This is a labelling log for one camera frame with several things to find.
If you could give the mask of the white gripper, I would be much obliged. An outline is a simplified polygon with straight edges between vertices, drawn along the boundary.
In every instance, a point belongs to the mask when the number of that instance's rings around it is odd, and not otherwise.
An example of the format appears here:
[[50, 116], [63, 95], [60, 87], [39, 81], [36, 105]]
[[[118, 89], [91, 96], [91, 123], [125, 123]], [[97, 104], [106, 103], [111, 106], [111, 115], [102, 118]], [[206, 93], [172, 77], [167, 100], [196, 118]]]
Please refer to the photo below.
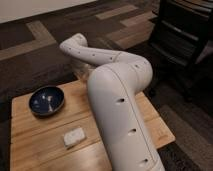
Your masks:
[[93, 70], [94, 68], [91, 65], [83, 63], [75, 67], [74, 73], [79, 80], [87, 81]]

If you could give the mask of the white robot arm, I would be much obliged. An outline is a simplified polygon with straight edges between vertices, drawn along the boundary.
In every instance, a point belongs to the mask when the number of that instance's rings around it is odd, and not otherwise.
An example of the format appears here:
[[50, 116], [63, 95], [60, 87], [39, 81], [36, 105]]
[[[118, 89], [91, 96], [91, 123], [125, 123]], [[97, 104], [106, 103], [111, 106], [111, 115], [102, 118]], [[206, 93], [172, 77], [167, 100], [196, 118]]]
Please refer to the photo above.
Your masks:
[[60, 49], [96, 67], [87, 81], [88, 100], [112, 170], [165, 171], [135, 99], [152, 80], [150, 62], [125, 51], [91, 48], [80, 33]]

